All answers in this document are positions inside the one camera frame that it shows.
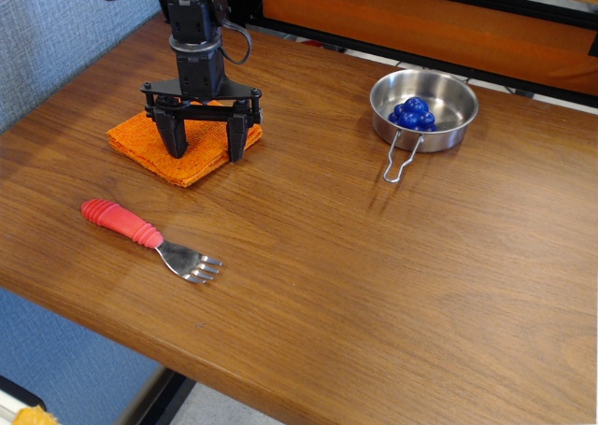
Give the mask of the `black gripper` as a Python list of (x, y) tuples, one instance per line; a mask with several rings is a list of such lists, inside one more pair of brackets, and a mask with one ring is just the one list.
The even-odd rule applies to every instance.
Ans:
[(177, 55), (178, 77), (146, 82), (146, 115), (154, 120), (168, 153), (181, 158), (187, 147), (184, 120), (227, 121), (231, 163), (244, 155), (248, 124), (263, 119), (262, 92), (229, 79), (219, 51), (205, 58), (189, 53)]

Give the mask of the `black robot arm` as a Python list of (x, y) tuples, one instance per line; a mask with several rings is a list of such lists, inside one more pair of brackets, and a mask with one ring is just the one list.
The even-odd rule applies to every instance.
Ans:
[(246, 38), (249, 33), (228, 20), (228, 0), (159, 0), (171, 27), (169, 46), (176, 54), (178, 76), (146, 82), (147, 116), (156, 124), (167, 152), (181, 158), (188, 147), (186, 120), (224, 121), (231, 162), (241, 160), (249, 129), (262, 121), (262, 91), (229, 79), (225, 62), (241, 65), (225, 51), (221, 30), (227, 28)]

